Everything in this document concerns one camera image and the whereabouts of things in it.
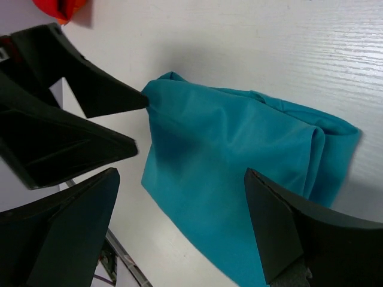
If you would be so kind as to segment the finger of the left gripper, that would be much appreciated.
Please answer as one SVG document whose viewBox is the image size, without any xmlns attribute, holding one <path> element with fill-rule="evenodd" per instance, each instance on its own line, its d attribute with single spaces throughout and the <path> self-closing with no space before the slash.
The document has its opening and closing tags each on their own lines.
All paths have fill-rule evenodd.
<svg viewBox="0 0 383 287">
<path fill-rule="evenodd" d="M 16 62 L 38 83 L 38 91 L 66 79 L 87 118 L 149 106 L 147 96 L 88 61 L 55 23 L 12 33 L 10 41 Z"/>
<path fill-rule="evenodd" d="M 1 158 L 28 189 L 137 154 L 132 138 L 50 106 L 1 74 Z"/>
</svg>

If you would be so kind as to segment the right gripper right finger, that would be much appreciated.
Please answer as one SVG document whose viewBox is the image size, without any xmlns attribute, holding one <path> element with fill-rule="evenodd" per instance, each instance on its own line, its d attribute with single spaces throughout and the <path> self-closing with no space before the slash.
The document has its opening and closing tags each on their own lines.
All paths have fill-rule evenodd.
<svg viewBox="0 0 383 287">
<path fill-rule="evenodd" d="M 311 202 L 253 169 L 245 192 L 270 286 L 382 286 L 382 224 Z"/>
</svg>

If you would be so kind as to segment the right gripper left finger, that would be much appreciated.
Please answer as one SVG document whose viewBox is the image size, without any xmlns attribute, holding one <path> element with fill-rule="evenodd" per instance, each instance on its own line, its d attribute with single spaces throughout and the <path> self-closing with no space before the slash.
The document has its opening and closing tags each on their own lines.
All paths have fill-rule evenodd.
<svg viewBox="0 0 383 287">
<path fill-rule="evenodd" d="M 119 185 L 108 168 L 1 212 L 1 286 L 90 286 Z"/>
</svg>

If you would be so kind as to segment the teal t-shirt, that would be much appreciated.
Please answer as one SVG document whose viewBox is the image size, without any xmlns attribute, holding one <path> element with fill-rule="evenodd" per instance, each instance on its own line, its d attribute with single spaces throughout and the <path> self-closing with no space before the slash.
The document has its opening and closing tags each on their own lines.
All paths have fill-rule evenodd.
<svg viewBox="0 0 383 287">
<path fill-rule="evenodd" d="M 152 140 L 142 186 L 226 276 L 239 286 L 265 286 L 246 170 L 330 206 L 360 130 L 316 109 L 256 91 L 193 84 L 174 72 L 142 92 Z"/>
</svg>

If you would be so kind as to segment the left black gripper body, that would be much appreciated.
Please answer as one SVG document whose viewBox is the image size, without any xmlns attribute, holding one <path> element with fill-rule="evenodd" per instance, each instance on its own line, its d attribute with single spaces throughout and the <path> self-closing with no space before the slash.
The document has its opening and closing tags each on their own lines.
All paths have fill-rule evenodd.
<svg viewBox="0 0 383 287">
<path fill-rule="evenodd" d="M 32 68 L 23 59 L 9 35 L 1 36 L 1 71 L 33 97 L 60 108 L 49 87 L 37 80 Z"/>
</svg>

